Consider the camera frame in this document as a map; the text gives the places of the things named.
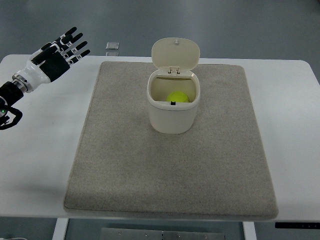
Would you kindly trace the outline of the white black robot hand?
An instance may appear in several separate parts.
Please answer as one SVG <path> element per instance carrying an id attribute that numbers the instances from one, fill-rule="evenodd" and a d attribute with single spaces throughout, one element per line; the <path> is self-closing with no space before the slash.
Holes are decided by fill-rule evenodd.
<path id="1" fill-rule="evenodd" d="M 81 54 L 73 56 L 88 44 L 87 41 L 83 41 L 64 53 L 64 50 L 67 50 L 83 36 L 82 32 L 73 36 L 76 30 L 77 27 L 72 27 L 58 39 L 46 43 L 29 57 L 24 68 L 24 84 L 27 87 L 38 87 L 41 84 L 57 80 L 70 69 L 70 65 L 77 63 L 91 52 L 87 49 Z"/>

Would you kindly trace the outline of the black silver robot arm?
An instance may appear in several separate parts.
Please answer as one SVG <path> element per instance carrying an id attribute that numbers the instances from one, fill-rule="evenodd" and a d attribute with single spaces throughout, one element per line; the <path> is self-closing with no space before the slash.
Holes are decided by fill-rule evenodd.
<path id="1" fill-rule="evenodd" d="M 23 113 L 13 105 L 42 84 L 52 83 L 65 74 L 72 65 L 90 53 L 85 50 L 88 42 L 74 46 L 83 34 L 73 36 L 77 27 L 72 27 L 54 41 L 49 41 L 34 52 L 26 62 L 26 67 L 12 76 L 11 81 L 0 87 L 0 129 L 6 130 L 18 124 Z"/>

